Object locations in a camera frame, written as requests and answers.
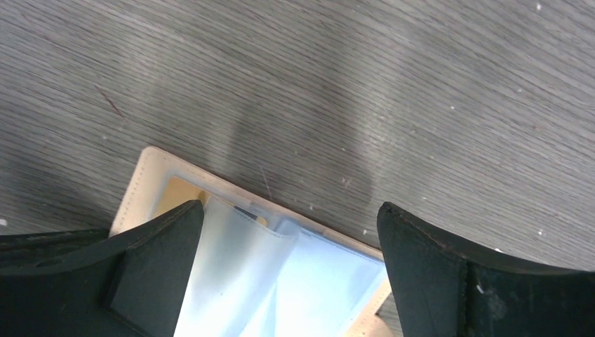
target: debris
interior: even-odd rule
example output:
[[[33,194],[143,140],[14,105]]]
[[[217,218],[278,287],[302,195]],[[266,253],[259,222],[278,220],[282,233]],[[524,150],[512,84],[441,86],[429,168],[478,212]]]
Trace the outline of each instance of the debris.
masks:
[[[269,183],[267,183],[267,177],[265,176],[265,170],[262,168],[262,165],[260,166],[260,172],[262,172],[262,179],[265,180],[265,185],[267,186],[267,192],[269,193],[269,199],[271,199],[271,201],[273,201],[273,195],[271,194],[271,189],[269,188]]]
[[[101,96],[103,96],[103,98],[114,108],[114,111],[118,114],[118,116],[120,116],[122,119],[124,119],[124,115],[122,114],[122,112],[120,111],[120,109],[118,109],[116,107],[116,105],[114,104],[114,102],[112,102],[112,100],[109,99],[109,97],[107,97],[107,94],[103,92],[103,90],[101,90],[99,88],[99,86],[95,85],[95,87],[97,88],[97,90],[99,91],[99,93],[101,94]]]

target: black plastic part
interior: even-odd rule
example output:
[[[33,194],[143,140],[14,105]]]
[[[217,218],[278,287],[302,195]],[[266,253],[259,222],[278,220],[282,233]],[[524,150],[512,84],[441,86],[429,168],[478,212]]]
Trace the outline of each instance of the black plastic part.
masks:
[[[498,253],[388,202],[377,226],[405,337],[595,336],[595,273]]]
[[[64,254],[45,249],[26,264],[3,266],[0,335],[172,336],[203,217],[201,203],[189,201],[102,241],[98,233],[72,233],[81,242],[94,238],[88,246]]]

